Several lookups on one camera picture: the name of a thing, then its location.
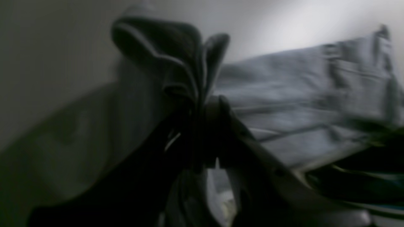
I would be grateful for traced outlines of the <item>left gripper white image-left right finger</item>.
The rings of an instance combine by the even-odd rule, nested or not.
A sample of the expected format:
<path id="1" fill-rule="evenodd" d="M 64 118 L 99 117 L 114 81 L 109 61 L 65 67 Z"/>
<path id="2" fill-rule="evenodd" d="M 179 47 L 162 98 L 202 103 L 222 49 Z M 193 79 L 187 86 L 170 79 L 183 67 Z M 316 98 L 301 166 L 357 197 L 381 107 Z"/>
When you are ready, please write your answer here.
<path id="1" fill-rule="evenodd" d="M 260 145 L 224 96 L 205 105 L 205 165 L 219 161 L 238 209 L 233 227 L 372 227 L 368 211 L 306 187 Z"/>

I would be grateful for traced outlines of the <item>left gripper white image-left left finger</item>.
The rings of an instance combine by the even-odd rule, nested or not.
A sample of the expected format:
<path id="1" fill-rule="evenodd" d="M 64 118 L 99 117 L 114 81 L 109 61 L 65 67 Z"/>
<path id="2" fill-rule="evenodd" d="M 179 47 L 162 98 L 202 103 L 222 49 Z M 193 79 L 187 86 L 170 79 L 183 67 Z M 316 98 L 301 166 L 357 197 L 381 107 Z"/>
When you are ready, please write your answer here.
<path id="1" fill-rule="evenodd" d="M 200 110 L 164 119 L 140 148 L 84 193 L 35 208 L 30 227 L 201 227 Z"/>

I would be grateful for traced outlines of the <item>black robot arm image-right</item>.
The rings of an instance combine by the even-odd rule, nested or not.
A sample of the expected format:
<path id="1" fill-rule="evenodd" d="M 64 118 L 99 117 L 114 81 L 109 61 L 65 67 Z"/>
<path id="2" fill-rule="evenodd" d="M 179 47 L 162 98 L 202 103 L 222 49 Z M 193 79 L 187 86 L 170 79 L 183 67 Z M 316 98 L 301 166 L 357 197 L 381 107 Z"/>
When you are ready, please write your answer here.
<path id="1" fill-rule="evenodd" d="M 385 131 L 359 152 L 307 171 L 320 194 L 403 218 L 403 128 Z"/>

